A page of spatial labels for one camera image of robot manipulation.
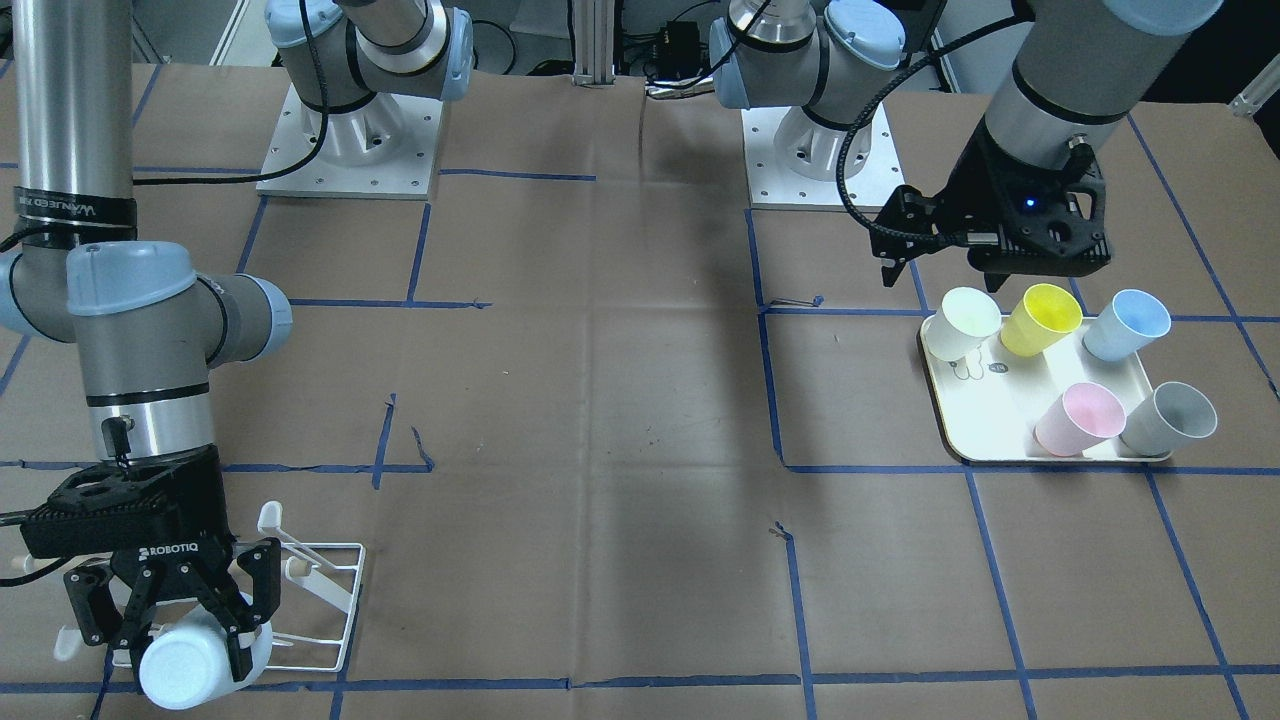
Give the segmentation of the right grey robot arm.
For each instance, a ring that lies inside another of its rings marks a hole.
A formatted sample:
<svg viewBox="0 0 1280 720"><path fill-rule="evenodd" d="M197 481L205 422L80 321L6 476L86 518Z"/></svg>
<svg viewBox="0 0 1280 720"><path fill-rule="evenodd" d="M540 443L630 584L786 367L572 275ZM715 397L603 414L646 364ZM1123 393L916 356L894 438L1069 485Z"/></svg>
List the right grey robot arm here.
<svg viewBox="0 0 1280 720"><path fill-rule="evenodd" d="M3 242L3 324L73 343L99 462L6 512L64 571L82 639L137 676L236 691L270 655L278 538L228 525L209 373L279 348L288 299L202 275L179 243L138 237L128 1L14 1L20 182Z"/></svg>

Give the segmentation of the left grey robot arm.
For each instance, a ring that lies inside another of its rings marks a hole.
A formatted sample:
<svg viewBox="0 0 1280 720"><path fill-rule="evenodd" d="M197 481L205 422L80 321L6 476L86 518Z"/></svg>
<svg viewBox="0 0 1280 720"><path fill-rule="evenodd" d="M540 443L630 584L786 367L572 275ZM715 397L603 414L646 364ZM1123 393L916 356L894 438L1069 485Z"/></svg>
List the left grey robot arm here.
<svg viewBox="0 0 1280 720"><path fill-rule="evenodd" d="M915 258L966 250L997 291L1010 275L1084 277L1111 261L1096 154L1216 1L1015 1L1009 18L961 47L1019 24L1029 32L946 186L897 187L876 218L847 191L886 286ZM906 32L876 1L732 1L709 28L716 95L726 108L791 108L838 137L818 178L844 184L849 155L906 78Z"/></svg>

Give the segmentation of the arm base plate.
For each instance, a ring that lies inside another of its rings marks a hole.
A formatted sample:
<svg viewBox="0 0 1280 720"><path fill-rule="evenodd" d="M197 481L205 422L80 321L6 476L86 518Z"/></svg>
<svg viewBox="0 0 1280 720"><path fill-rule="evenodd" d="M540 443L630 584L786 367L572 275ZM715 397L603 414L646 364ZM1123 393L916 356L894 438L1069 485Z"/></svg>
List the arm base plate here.
<svg viewBox="0 0 1280 720"><path fill-rule="evenodd" d="M750 205L755 209L841 211L836 177L842 131L810 120L800 108L741 111ZM883 108L858 132L846 156L845 188L861 211L874 211L904 183Z"/></svg>
<svg viewBox="0 0 1280 720"><path fill-rule="evenodd" d="M320 154L288 176L260 181L269 196L428 200L433 191L445 104L379 94L330 117Z"/></svg>

